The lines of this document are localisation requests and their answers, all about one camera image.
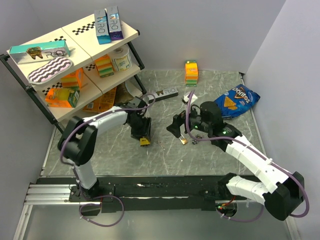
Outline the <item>small brass padlock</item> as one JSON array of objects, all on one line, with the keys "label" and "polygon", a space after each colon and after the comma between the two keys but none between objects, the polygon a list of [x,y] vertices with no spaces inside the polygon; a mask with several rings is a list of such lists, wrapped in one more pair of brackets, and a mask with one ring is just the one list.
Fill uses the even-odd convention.
[{"label": "small brass padlock", "polygon": [[185,145],[188,143],[188,140],[181,134],[180,137],[178,138],[180,142]]}]

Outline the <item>yellow black padlock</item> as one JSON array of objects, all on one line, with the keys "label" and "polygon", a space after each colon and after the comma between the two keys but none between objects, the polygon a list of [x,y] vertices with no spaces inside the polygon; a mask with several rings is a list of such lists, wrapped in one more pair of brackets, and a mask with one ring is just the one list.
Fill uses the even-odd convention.
[{"label": "yellow black padlock", "polygon": [[147,146],[149,146],[151,144],[151,142],[150,142],[150,140],[148,138],[141,137],[139,139],[139,144],[140,144],[141,147],[147,147]]}]

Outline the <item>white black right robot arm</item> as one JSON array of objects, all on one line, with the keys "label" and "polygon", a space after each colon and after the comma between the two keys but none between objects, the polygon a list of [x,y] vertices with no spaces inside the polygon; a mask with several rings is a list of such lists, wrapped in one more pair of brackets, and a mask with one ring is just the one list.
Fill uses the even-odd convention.
[{"label": "white black right robot arm", "polygon": [[188,106],[173,116],[166,129],[179,138],[181,126],[187,134],[193,129],[206,133],[212,145],[237,159],[258,178],[255,182],[227,174],[218,187],[223,199],[240,196],[254,200],[280,221],[307,200],[304,177],[297,171],[291,173],[283,169],[256,149],[237,128],[224,122],[220,108],[213,101],[203,102],[198,108]]}]

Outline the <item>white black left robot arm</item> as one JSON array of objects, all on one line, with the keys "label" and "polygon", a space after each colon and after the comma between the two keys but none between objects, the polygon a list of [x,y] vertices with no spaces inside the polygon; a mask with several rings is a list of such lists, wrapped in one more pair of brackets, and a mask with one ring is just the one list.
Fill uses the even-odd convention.
[{"label": "white black left robot arm", "polygon": [[134,97],[127,103],[115,105],[94,116],[73,116],[68,121],[57,144],[59,160],[71,167],[80,193],[87,201],[93,201],[101,194],[99,180],[91,164],[97,136],[127,124],[131,127],[132,138],[149,140],[151,118],[145,117],[145,113],[153,103],[145,102],[142,97]]}]

